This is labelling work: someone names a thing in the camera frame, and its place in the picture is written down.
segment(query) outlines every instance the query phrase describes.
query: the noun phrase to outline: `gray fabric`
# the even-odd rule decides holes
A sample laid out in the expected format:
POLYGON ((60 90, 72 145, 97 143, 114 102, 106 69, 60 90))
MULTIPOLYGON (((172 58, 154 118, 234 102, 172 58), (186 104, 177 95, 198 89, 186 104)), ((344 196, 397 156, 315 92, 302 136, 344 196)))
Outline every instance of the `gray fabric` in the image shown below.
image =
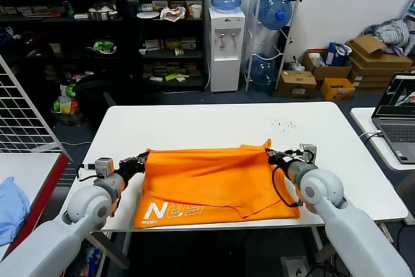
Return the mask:
POLYGON ((404 47, 409 41, 409 30, 402 19, 391 19, 380 25, 372 25, 363 34, 373 34, 385 45, 404 47))

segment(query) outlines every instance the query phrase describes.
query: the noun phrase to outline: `white table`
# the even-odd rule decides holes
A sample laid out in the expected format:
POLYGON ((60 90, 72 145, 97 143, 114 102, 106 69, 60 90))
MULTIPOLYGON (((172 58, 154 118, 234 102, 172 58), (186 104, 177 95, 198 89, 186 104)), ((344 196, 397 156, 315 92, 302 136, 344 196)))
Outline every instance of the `white table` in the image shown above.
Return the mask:
MULTIPOLYGON (((84 163, 111 157, 117 167, 120 160, 136 156, 147 148, 226 148, 242 144, 262 145, 268 138, 272 139, 275 150, 298 148, 300 143, 317 145, 316 164, 338 175, 348 198, 373 220, 393 221, 407 216, 402 200, 332 102, 113 106, 107 111, 84 163)), ((90 174, 91 171, 80 171, 81 177, 90 174)), ((134 228, 134 215, 143 179, 141 174, 131 179, 115 217, 108 219, 102 231, 138 231, 134 228)), ((66 211, 74 192, 92 183, 92 180, 76 180, 62 212, 66 211)), ((290 183, 288 187, 295 193, 290 183)), ((301 208, 301 214, 299 219, 163 226, 145 231, 323 225, 322 219, 305 207, 301 208)))
MULTIPOLYGON (((34 207, 35 202, 41 197, 47 181, 53 174, 56 164, 60 158, 60 154, 0 154, 0 183, 9 176, 14 177, 14 183, 26 194, 31 211, 26 222, 30 218, 35 223, 39 219, 42 211, 34 207)), ((3 258, 10 244, 0 247, 0 259, 3 258)))
MULTIPOLYGON (((375 132, 378 130, 372 122, 374 110, 374 107, 352 108, 350 114, 363 132, 375 132)), ((370 139, 370 143, 391 170, 403 171, 403 173, 407 174, 404 180, 395 187, 397 193, 403 196, 415 185, 415 165, 403 165, 400 163, 384 138, 373 137, 370 139)))

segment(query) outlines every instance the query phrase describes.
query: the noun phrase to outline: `plate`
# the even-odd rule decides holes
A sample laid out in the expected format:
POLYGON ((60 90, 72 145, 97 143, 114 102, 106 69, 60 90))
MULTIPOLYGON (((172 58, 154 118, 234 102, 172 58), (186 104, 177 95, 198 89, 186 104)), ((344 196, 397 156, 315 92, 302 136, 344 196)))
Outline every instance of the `plate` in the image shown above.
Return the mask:
POLYGON ((137 14, 137 18, 140 19, 154 19, 160 15, 159 12, 150 11, 150 12, 140 12, 137 14))

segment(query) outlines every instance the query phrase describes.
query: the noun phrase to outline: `orange t-shirt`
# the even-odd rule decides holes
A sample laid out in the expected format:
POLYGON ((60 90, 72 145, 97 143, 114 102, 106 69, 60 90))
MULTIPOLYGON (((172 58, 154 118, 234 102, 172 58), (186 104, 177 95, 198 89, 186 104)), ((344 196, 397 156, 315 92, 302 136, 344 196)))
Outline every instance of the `orange t-shirt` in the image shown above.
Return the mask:
MULTIPOLYGON (((300 217, 274 190, 270 146, 269 139, 235 149, 150 151, 136 228, 300 217)), ((275 183, 294 202, 280 170, 275 183)))

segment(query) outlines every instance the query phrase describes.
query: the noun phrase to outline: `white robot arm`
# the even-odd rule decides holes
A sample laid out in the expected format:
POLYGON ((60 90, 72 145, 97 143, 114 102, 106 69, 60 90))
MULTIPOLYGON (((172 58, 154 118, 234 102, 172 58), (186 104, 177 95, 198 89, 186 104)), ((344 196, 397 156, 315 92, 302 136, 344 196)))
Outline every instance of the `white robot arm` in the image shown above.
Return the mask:
POLYGON ((351 275, 412 277, 408 265, 369 215, 344 195, 338 176, 291 152, 268 150, 268 162, 283 170, 307 208, 321 216, 327 238, 351 275))
MULTIPOLYGON (((268 162, 283 170, 307 208, 321 216, 328 239, 353 277, 412 277, 372 219, 344 195, 336 175, 287 152, 267 152, 268 162)), ((102 228, 115 211, 129 179, 144 172, 145 156, 121 161, 113 174, 78 190, 67 213, 40 225, 0 262, 0 276, 59 276, 78 254, 82 240, 102 228)))

